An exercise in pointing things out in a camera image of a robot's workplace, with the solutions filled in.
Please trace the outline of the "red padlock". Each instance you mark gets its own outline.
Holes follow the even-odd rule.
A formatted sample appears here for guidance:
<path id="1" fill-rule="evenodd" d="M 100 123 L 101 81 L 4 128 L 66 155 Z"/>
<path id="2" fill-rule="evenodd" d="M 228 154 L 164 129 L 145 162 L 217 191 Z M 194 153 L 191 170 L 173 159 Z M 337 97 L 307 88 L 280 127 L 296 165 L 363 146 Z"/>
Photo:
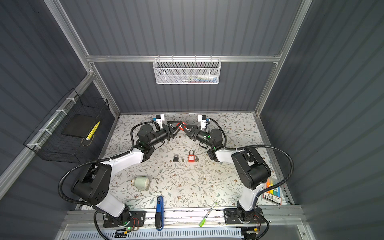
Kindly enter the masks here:
<path id="1" fill-rule="evenodd" d="M 182 130 L 182 131 L 184 131 L 184 125 L 186 125 L 184 122 L 182 122 L 182 123 L 180 123 L 179 125 L 178 125 L 178 127 L 179 127 L 179 129 L 180 130 Z"/>
<path id="2" fill-rule="evenodd" d="M 195 163 L 196 162 L 196 155 L 195 155 L 193 150 L 189 151 L 188 162 L 189 163 Z"/>

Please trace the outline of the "small black padlock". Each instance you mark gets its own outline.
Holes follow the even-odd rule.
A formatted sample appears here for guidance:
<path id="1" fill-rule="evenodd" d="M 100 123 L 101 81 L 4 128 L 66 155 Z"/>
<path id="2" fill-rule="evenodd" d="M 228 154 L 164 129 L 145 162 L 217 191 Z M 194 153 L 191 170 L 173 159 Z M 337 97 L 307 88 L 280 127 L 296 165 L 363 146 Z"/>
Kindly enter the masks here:
<path id="1" fill-rule="evenodd" d="M 173 162 L 174 163 L 178 163 L 179 162 L 179 156 L 178 155 L 174 155 Z"/>

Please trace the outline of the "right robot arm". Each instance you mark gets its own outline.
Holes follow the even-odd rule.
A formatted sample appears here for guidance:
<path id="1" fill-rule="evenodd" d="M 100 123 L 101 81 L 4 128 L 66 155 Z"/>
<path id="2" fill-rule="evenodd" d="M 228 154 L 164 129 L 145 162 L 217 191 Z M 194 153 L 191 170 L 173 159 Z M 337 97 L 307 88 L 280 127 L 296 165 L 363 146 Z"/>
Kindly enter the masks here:
<path id="1" fill-rule="evenodd" d="M 221 127 L 210 131 L 198 125 L 181 125 L 181 128 L 191 140 L 207 145 L 211 160 L 234 164 L 243 185 L 242 195 L 237 202 L 237 215 L 242 223 L 249 222 L 265 183 L 271 176 L 271 170 L 259 152 L 255 148 L 226 149 L 227 136 Z"/>

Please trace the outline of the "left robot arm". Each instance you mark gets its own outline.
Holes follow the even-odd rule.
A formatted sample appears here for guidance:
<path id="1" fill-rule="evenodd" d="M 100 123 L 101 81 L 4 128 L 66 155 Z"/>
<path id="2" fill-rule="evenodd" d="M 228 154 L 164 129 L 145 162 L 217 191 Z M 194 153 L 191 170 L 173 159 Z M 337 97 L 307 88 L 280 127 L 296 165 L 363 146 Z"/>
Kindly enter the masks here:
<path id="1" fill-rule="evenodd" d="M 155 145 L 175 138 L 182 124 L 181 121 L 168 121 L 157 131 L 154 131 L 150 122 L 136 125 L 135 128 L 140 127 L 138 139 L 132 142 L 131 149 L 120 155 L 100 159 L 89 167 L 83 167 L 71 192 L 95 210 L 114 218 L 126 218 L 129 207 L 109 190 L 111 178 L 128 167 L 148 160 L 155 151 Z"/>

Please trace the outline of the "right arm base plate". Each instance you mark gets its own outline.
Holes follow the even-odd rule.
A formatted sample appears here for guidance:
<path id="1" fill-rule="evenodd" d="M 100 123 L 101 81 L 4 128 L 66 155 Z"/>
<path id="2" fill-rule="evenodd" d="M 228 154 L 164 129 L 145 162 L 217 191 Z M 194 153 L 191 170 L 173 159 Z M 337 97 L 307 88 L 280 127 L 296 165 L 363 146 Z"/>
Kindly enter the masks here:
<path id="1" fill-rule="evenodd" d="M 260 225 L 266 222 L 261 208 L 256 208 L 248 212 L 244 212 L 241 209 L 227 208 L 223 210 L 223 213 L 225 217 L 225 223 L 227 225 L 236 225 L 236 224 Z"/>

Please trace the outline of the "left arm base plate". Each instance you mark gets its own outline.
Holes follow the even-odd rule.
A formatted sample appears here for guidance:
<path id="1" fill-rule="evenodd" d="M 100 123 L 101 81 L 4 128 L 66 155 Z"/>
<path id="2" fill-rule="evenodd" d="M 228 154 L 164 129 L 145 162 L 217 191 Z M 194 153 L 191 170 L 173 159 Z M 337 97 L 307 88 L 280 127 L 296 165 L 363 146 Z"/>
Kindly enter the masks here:
<path id="1" fill-rule="evenodd" d="M 110 214 L 106 214 L 103 227 L 143 227 L 146 213 L 146 211 L 124 211 L 119 217 L 113 217 Z"/>

